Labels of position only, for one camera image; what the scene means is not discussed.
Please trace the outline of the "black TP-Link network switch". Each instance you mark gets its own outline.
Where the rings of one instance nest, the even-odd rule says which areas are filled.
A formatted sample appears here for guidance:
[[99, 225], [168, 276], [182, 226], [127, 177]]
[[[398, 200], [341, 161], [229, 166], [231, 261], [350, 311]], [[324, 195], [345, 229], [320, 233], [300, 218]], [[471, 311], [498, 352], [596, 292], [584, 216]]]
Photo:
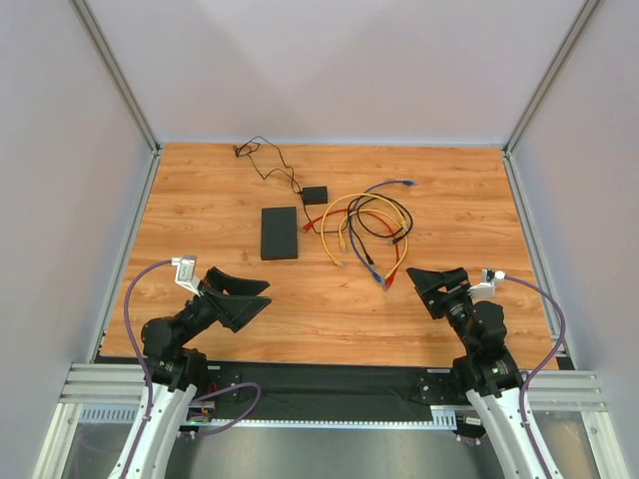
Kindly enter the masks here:
[[262, 209], [261, 259], [297, 259], [298, 213], [296, 207]]

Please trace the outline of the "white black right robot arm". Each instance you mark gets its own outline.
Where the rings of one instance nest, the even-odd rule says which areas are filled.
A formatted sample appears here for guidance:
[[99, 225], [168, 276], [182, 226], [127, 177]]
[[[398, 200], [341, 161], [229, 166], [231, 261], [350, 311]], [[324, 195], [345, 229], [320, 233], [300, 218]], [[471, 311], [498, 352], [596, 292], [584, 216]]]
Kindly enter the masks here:
[[[481, 420], [506, 478], [560, 478], [562, 473], [536, 423], [528, 388], [563, 341], [566, 320], [551, 294], [502, 270], [485, 269], [472, 285], [467, 271], [410, 267], [414, 289], [433, 319], [445, 319], [465, 354], [453, 360], [452, 372], [461, 393]], [[555, 308], [560, 319], [558, 342], [541, 362], [522, 373], [506, 346], [503, 307], [489, 299], [496, 287], [512, 281], [535, 290]]]

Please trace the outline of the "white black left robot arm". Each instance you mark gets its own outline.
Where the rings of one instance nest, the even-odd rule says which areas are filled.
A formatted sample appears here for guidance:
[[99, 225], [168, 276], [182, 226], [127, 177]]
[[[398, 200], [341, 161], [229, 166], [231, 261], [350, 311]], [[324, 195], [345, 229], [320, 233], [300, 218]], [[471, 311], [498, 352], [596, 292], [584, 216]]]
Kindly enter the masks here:
[[[178, 313], [147, 321], [141, 338], [136, 339], [130, 318], [134, 288], [147, 273], [165, 265], [176, 269], [176, 283], [186, 287], [193, 297]], [[202, 279], [194, 275], [191, 265], [186, 267], [186, 273], [182, 270], [178, 257], [157, 261], [140, 271], [126, 290], [124, 322], [145, 387], [134, 423], [109, 474], [111, 478], [163, 478], [191, 407], [243, 388], [255, 391], [253, 402], [239, 417], [198, 432], [196, 436], [200, 438], [229, 430], [253, 413], [262, 399], [262, 388], [253, 381], [215, 389], [206, 354], [186, 344], [216, 322], [233, 332], [244, 328], [271, 304], [272, 300], [262, 295], [270, 283], [231, 276], [216, 267], [210, 268]]]

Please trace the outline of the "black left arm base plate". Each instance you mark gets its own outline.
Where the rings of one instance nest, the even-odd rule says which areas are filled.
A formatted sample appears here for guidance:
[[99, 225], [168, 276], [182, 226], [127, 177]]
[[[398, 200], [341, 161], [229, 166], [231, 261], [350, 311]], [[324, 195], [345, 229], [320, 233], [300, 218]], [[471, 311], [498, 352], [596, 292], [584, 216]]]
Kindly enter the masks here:
[[[207, 383], [196, 393], [195, 398], [202, 401], [202, 396], [242, 383], [246, 379], [242, 367], [221, 366], [209, 368]], [[226, 392], [217, 397], [209, 398], [209, 401], [222, 401], [239, 403], [241, 400], [250, 399], [252, 393], [249, 387], [238, 388]]]

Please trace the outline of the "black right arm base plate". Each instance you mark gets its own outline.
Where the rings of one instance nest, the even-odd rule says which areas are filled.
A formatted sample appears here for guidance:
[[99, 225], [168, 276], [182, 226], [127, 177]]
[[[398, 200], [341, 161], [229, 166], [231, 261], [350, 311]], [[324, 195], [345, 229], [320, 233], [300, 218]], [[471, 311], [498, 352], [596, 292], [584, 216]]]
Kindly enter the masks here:
[[417, 399], [426, 405], [469, 406], [466, 392], [448, 368], [426, 368], [417, 373]]

